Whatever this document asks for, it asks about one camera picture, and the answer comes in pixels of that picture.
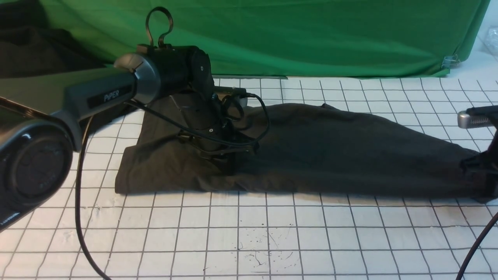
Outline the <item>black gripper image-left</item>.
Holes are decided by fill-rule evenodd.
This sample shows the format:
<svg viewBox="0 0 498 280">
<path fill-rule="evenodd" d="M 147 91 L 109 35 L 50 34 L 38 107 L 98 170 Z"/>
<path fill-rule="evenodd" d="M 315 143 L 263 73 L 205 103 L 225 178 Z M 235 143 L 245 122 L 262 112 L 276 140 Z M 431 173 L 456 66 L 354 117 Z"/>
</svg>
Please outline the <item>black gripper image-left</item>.
<svg viewBox="0 0 498 280">
<path fill-rule="evenodd" d="M 172 96 L 189 131 L 179 137 L 200 150 L 203 158 L 217 160 L 217 168 L 224 175 L 233 175 L 244 161 L 239 152 L 255 153 L 256 139 L 235 128 L 234 122 L 244 117 L 243 108 L 232 98 L 221 102 L 217 94 L 207 97 L 196 91 L 183 91 Z"/>
</svg>

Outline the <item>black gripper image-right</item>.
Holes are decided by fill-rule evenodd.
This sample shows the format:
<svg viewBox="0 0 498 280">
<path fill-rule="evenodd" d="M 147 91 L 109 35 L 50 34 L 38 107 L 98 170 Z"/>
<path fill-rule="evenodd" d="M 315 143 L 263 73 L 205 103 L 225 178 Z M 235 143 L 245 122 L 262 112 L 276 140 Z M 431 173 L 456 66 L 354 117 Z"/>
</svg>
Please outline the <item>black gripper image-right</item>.
<svg viewBox="0 0 498 280">
<path fill-rule="evenodd" d="M 460 162 L 464 173 L 484 173 L 498 175 L 498 136 L 497 133 L 486 151 Z"/>
</svg>

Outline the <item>black robot arm image-left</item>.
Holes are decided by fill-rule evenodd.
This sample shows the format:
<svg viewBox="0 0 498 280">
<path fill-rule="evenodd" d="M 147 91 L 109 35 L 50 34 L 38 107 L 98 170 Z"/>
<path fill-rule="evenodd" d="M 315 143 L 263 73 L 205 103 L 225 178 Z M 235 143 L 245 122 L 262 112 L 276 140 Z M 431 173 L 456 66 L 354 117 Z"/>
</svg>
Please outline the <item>black robot arm image-left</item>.
<svg viewBox="0 0 498 280">
<path fill-rule="evenodd" d="M 151 114 L 180 129 L 180 142 L 200 151 L 221 170 L 232 172 L 239 152 L 255 152 L 261 134 L 250 138 L 233 126 L 228 113 L 235 97 L 219 99 L 210 58 L 195 46 L 139 44 L 112 68 L 1 80 L 1 230 L 34 211 L 65 182 L 73 153 L 84 151 L 88 130 L 80 121 L 128 103 L 146 109 L 172 97 L 185 125 Z"/>
</svg>

